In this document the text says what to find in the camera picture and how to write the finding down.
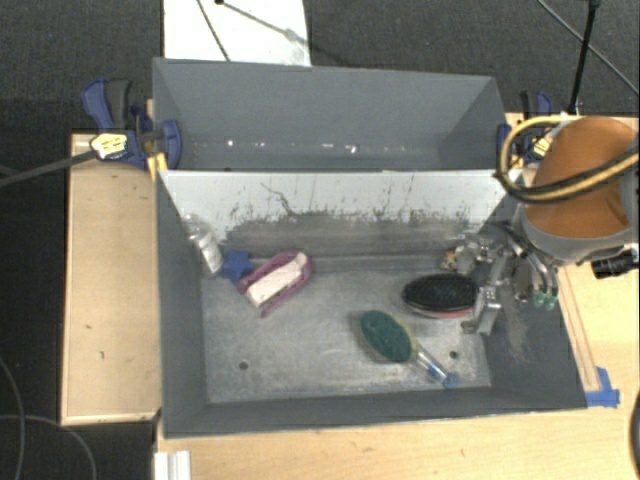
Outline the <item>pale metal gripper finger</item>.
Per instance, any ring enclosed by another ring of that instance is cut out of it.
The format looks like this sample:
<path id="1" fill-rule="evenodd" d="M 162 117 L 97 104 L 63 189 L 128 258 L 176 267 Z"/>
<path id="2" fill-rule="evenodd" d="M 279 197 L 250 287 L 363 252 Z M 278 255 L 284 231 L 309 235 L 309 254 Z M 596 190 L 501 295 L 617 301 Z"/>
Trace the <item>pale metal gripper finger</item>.
<path id="1" fill-rule="evenodd" d="M 497 289 L 485 286 L 479 289 L 472 311 L 462 321 L 461 328 L 465 334 L 492 334 L 496 319 L 503 309 Z"/>
<path id="2" fill-rule="evenodd" d="M 487 254 L 488 245 L 484 238 L 467 236 L 454 248 L 454 270 L 459 274 L 471 274 L 478 263 L 486 260 Z"/>

